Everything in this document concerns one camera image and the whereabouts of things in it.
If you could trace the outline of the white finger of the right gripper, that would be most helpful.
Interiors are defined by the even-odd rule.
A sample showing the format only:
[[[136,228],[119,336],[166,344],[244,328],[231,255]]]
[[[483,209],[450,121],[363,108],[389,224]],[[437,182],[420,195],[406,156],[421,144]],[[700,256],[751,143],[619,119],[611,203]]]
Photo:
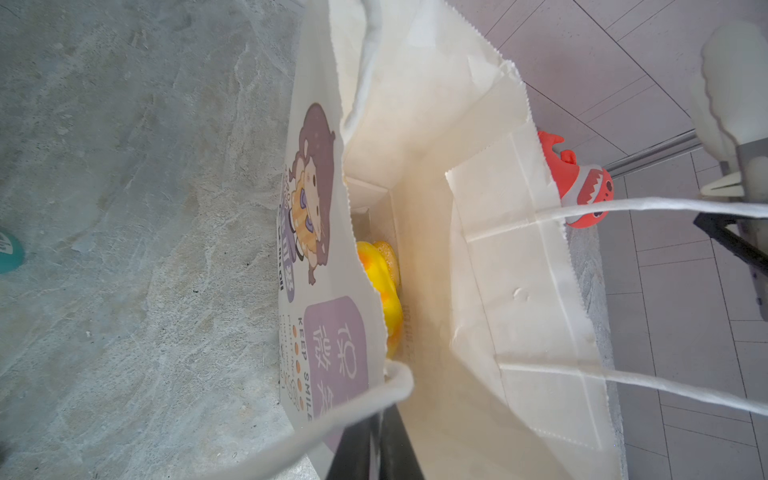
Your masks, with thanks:
[[[696,134],[703,148],[713,158],[725,164],[727,174],[738,170],[736,145],[724,133],[710,111],[710,100],[706,95],[705,81],[696,74],[691,82],[691,118]]]
[[[719,27],[702,48],[709,111],[735,145],[767,138],[767,40],[754,24]]]

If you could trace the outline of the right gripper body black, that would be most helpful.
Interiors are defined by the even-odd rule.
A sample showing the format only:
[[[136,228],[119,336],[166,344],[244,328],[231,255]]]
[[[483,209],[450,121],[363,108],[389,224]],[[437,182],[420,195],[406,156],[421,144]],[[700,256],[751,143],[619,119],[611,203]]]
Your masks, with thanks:
[[[701,188],[708,200],[734,207],[738,200],[767,205],[767,140],[736,148],[736,161],[721,168],[724,175]],[[767,318],[767,215],[700,213],[694,225],[731,254],[742,260],[756,291],[761,317]]]

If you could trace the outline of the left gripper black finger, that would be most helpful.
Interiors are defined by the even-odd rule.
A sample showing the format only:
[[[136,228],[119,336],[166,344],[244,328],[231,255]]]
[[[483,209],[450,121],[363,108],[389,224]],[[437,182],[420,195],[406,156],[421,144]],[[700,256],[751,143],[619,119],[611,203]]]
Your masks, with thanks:
[[[326,479],[425,479],[396,405],[344,430]]]

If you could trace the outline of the white printed paper bag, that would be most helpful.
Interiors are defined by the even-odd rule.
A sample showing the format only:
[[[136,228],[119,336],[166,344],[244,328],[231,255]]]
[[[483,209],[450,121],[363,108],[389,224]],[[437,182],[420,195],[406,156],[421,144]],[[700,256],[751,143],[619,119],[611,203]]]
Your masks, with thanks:
[[[514,64],[443,1],[304,7],[277,214],[280,400],[293,433],[221,470],[326,479],[342,434],[396,405],[425,479],[619,479],[613,383],[765,415],[763,402],[608,368],[566,235],[641,198],[564,207]],[[387,358],[356,243],[389,243]]]

